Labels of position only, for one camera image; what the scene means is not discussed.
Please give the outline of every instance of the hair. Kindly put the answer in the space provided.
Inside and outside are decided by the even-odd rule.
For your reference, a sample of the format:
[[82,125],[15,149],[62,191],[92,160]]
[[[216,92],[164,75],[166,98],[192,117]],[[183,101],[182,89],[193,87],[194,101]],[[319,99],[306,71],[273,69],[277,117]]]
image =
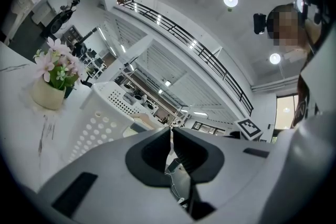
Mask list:
[[276,6],[267,16],[266,27],[268,36],[272,39],[279,39],[279,32],[274,32],[274,25],[279,25],[279,12],[295,11],[292,3],[287,5]]

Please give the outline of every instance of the round ceiling light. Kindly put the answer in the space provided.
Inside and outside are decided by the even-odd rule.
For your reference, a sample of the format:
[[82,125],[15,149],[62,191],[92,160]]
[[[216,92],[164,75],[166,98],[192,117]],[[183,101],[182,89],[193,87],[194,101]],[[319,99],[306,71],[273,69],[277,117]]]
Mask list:
[[280,63],[281,57],[278,54],[272,54],[269,57],[269,61],[273,64],[273,65],[277,65],[278,63]]
[[235,7],[238,4],[238,0],[224,0],[224,3],[228,7]]

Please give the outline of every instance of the window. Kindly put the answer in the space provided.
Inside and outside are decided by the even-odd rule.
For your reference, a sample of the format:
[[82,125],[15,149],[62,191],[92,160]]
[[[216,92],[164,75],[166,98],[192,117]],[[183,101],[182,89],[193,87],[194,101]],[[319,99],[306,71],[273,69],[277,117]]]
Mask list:
[[289,129],[298,105],[298,95],[286,97],[278,97],[277,99],[277,115],[275,120],[275,129]]
[[225,135],[225,130],[211,127],[209,125],[206,125],[206,124],[203,124],[197,121],[194,123],[194,126],[192,127],[192,129],[198,130],[203,133],[209,133],[209,134],[220,135],[220,136]]

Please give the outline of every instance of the person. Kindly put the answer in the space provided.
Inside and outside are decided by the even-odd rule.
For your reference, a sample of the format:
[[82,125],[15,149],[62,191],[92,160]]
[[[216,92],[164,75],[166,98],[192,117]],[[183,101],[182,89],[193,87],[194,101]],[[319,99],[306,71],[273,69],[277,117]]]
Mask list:
[[[305,29],[299,25],[299,14],[293,4],[275,7],[268,15],[266,27],[274,45],[286,46],[286,49],[302,50],[307,54],[301,70],[310,62],[321,46],[321,26],[307,19]],[[298,105],[291,124],[294,128],[300,121],[318,113],[318,107],[309,93],[309,88],[301,75],[298,78]]]
[[164,117],[164,118],[163,118],[163,120],[162,120],[162,124],[166,124],[166,123],[168,122],[168,120],[169,120],[169,116],[170,116],[170,114],[168,114],[167,117]]

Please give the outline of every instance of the white basket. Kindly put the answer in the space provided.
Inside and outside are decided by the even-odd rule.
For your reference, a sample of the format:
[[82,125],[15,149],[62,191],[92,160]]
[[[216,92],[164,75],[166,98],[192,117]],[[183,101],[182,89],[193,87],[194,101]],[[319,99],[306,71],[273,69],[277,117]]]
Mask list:
[[92,86],[70,133],[70,143],[64,152],[66,162],[72,162],[100,144],[123,138],[124,131],[134,123],[127,114],[143,113],[136,105],[130,108],[126,102],[117,101],[116,97],[122,96],[122,92],[109,91],[115,88],[110,84],[117,85],[103,82]]

